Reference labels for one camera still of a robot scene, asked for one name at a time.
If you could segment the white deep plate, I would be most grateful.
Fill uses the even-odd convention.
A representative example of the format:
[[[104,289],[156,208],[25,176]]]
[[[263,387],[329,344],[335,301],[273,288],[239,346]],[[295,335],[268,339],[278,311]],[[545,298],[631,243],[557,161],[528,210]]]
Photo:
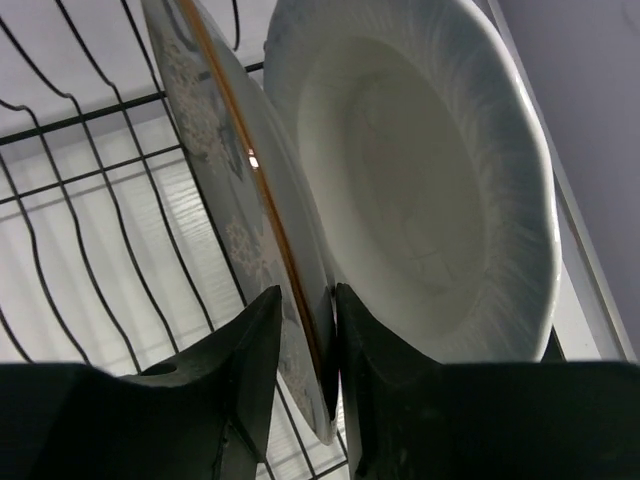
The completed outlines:
[[[472,1],[280,1],[264,89],[336,280],[443,362],[541,359],[561,242],[547,142]]]

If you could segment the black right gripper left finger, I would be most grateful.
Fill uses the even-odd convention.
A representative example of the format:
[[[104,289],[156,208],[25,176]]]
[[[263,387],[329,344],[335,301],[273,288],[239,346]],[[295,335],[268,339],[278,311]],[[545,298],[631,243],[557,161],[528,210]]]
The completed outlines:
[[[1,368],[5,479],[252,479],[263,462],[282,293],[138,375],[80,363]]]

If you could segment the grey-green mottled plate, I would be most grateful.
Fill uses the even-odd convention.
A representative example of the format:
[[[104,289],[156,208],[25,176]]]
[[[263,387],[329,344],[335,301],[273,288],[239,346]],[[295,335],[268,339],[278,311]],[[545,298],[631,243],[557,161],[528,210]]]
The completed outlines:
[[[282,293],[279,372],[316,437],[335,437],[333,276],[295,148],[271,102],[197,1],[142,3],[186,159],[246,301]]]

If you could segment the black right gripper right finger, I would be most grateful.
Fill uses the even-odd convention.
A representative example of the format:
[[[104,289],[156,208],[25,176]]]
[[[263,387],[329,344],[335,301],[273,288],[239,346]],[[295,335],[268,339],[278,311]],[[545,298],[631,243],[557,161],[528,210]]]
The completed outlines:
[[[635,479],[639,368],[443,364],[336,290],[354,479]]]

